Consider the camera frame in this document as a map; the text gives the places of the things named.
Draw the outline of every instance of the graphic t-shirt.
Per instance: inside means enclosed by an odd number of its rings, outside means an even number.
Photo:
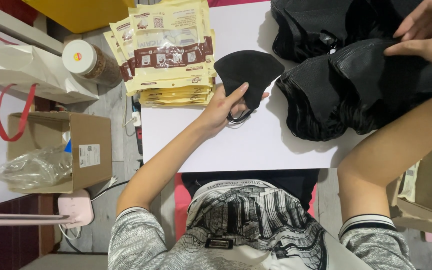
[[[340,242],[288,192],[259,180],[213,181],[195,193],[186,232],[171,250],[153,214],[123,211],[111,232],[109,270],[413,270],[390,218],[350,218]]]

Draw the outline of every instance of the white tabletop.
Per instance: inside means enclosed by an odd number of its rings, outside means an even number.
[[[216,33],[215,57],[241,50],[272,51],[278,24],[270,2],[210,9]],[[295,64],[274,55],[286,70]],[[261,101],[243,124],[226,127],[204,142],[179,169],[185,172],[252,171],[337,167],[347,153],[366,136],[352,129],[329,142],[311,142],[291,134],[286,126],[288,102],[271,83],[269,98]],[[143,158],[150,160],[200,115],[202,108],[141,108]]]

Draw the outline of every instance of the yellow container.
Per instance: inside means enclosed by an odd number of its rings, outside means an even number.
[[[74,34],[108,26],[128,17],[133,0],[23,0]]]

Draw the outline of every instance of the white paper bag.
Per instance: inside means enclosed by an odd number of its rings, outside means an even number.
[[[0,85],[28,93],[35,83],[36,96],[60,103],[99,98],[96,84],[67,71],[61,57],[34,46],[0,46]]]

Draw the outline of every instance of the ear loop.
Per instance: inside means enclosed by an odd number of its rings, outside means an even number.
[[[241,123],[243,123],[244,121],[246,121],[246,119],[248,119],[249,115],[252,114],[252,113],[253,113],[253,110],[250,109],[250,110],[247,111],[246,113],[242,112],[241,115],[240,115],[238,118],[234,119],[233,116],[231,115],[231,112],[229,112],[229,113],[227,114],[226,119],[227,119],[228,121],[230,121],[231,123],[233,123],[233,124],[241,124]]]

